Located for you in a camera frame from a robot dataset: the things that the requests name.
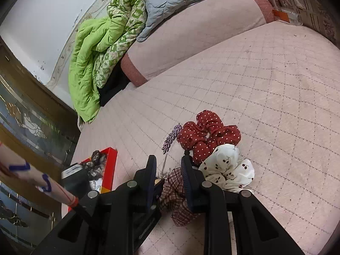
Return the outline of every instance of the red box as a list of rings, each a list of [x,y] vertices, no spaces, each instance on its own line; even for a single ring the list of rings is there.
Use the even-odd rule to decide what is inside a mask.
[[[107,147],[106,149],[101,150],[100,152],[108,156],[106,160],[104,175],[103,175],[103,182],[102,182],[101,189],[100,189],[100,193],[103,194],[103,193],[110,192],[112,190],[112,182],[113,182],[113,176],[115,174],[118,151],[111,147]],[[91,161],[91,157],[85,159],[83,162],[86,163],[89,161]]]

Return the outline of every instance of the white wall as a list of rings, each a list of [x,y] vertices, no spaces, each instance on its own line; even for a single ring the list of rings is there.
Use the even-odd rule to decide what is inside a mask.
[[[22,65],[46,84],[74,26],[94,1],[18,0],[0,35]]]
[[[59,99],[64,101],[64,103],[68,104],[71,108],[73,108],[73,102],[71,99],[70,91],[68,88],[68,68],[70,66],[70,58],[69,57],[65,63],[65,67],[62,70],[60,77],[57,81],[57,84],[51,89],[49,89],[57,96]]]

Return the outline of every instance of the glass panel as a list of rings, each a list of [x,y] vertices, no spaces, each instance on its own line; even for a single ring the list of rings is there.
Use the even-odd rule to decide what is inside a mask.
[[[76,143],[36,110],[18,89],[0,75],[0,123],[23,144],[50,162],[68,166]]]
[[[31,250],[56,224],[54,213],[40,209],[0,182],[0,228],[6,236]]]

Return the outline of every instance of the clear plastic container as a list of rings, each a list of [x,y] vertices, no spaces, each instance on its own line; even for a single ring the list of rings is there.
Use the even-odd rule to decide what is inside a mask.
[[[285,9],[285,8],[281,8],[281,11],[288,15],[289,23],[291,23],[292,25],[295,25],[295,26],[302,26],[303,25],[303,22],[301,20],[301,16],[298,13],[293,12],[290,9]]]

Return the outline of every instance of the orange label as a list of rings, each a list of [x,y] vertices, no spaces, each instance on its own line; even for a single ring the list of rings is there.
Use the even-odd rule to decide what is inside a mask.
[[[111,192],[111,190],[102,186],[102,188],[100,189],[100,193],[103,194],[103,193],[107,193],[107,192]]]
[[[289,23],[288,14],[286,12],[282,12],[282,11],[278,11],[278,10],[273,9],[273,14],[274,14],[274,16],[280,18],[281,20]]]

